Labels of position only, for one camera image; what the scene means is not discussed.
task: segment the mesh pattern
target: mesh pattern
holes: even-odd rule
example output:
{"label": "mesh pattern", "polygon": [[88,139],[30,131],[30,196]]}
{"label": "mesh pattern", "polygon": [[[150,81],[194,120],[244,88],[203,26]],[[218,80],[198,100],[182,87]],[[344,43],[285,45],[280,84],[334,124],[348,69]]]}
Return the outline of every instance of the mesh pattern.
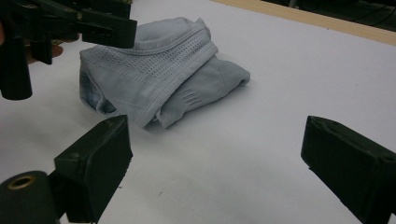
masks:
{"label": "mesh pattern", "polygon": [[124,70],[125,67],[127,70],[137,70],[142,74],[150,75],[151,78],[164,81],[182,70],[182,66],[186,64],[188,59],[208,42],[210,42],[210,36],[207,30],[203,29],[182,41],[176,47],[158,54],[130,57],[129,55],[133,54],[133,50],[125,52],[122,49],[101,46],[93,48],[93,55],[100,62],[111,63],[111,66],[122,66]]}

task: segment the white table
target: white table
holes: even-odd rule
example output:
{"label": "white table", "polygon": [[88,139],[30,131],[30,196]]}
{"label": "white table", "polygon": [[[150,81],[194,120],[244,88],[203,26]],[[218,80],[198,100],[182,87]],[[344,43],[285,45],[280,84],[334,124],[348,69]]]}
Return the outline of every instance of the white table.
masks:
{"label": "white table", "polygon": [[[396,47],[207,0],[134,0],[139,24],[202,18],[251,81],[165,130],[130,125],[134,157],[101,223],[356,224],[301,159],[307,116],[396,148]],[[0,98],[0,180],[50,173],[104,118],[78,96],[78,52],[30,65],[34,96]]]}

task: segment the dark floor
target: dark floor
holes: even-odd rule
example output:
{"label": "dark floor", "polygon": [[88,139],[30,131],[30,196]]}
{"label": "dark floor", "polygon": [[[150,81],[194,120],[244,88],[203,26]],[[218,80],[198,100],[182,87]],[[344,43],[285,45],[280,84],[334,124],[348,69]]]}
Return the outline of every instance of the dark floor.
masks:
{"label": "dark floor", "polygon": [[[289,0],[265,0],[288,6]],[[396,32],[396,0],[382,0],[388,3],[369,3],[352,0],[298,0],[297,8],[345,21]]]}

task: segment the human hand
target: human hand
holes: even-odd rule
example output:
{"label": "human hand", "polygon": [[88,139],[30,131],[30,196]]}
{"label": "human hand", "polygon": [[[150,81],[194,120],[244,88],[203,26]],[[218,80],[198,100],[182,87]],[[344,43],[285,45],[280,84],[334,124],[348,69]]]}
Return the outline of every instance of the human hand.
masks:
{"label": "human hand", "polygon": [[[0,46],[4,44],[5,40],[6,40],[6,35],[4,33],[3,24],[0,22]],[[37,62],[37,60],[34,59],[32,56],[32,51],[29,47],[29,43],[26,44],[25,51],[26,51],[26,60],[28,63]],[[62,48],[61,46],[58,46],[58,45],[52,46],[52,57],[53,58],[58,57],[63,52],[64,52],[64,48]]]}

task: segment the folded garment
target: folded garment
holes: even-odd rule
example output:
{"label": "folded garment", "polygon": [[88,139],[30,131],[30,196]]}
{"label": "folded garment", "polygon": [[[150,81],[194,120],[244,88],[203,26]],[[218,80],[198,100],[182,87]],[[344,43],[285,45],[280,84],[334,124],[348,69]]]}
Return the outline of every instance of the folded garment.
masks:
{"label": "folded garment", "polygon": [[237,86],[244,86],[250,73],[235,63],[211,58],[187,79],[157,112],[164,128],[199,106],[207,105],[227,95]]}
{"label": "folded garment", "polygon": [[132,49],[95,46],[80,53],[81,100],[100,114],[126,114],[144,127],[217,52],[202,20],[176,18],[140,25]]}
{"label": "folded garment", "polygon": [[249,72],[216,58],[200,19],[140,25],[132,49],[95,46],[80,53],[80,97],[92,110],[126,114],[140,127],[157,119],[168,127],[249,81]]}

